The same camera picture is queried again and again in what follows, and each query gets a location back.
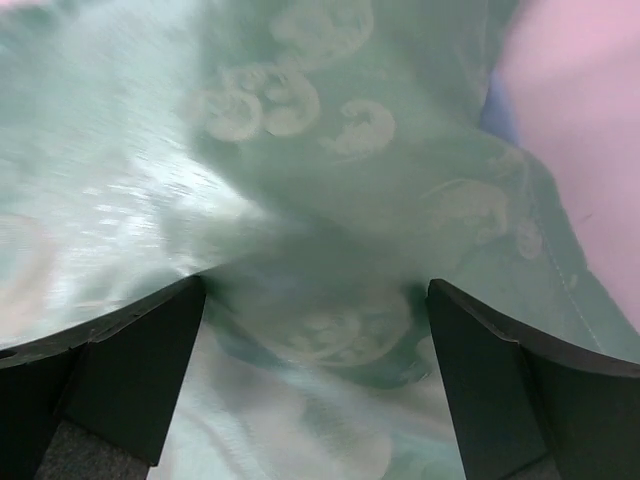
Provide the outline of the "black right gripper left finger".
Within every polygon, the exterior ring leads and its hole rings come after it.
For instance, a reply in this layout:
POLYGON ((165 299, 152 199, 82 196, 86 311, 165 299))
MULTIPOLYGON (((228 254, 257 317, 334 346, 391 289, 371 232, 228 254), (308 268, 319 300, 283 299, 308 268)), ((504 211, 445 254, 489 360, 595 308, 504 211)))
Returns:
POLYGON ((197 277, 1 350, 4 479, 144 479, 158 465, 201 323, 197 277))

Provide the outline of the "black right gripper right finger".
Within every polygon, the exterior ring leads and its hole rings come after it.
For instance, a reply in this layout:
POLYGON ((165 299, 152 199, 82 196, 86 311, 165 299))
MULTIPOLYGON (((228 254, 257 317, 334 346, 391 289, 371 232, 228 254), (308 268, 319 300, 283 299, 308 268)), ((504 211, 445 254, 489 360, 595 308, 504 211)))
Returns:
POLYGON ((636 479, 639 366, 430 282, 427 310, 469 479, 636 479))

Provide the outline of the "light blue pillowcase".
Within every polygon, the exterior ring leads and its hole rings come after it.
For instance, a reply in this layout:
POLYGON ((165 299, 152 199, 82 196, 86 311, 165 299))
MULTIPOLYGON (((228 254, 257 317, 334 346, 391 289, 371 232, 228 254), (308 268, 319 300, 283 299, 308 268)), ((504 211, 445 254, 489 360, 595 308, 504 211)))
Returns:
POLYGON ((550 171, 481 112, 515 1, 1 11, 1 344, 195 276, 155 479, 460 479, 436 278, 637 361, 550 171))

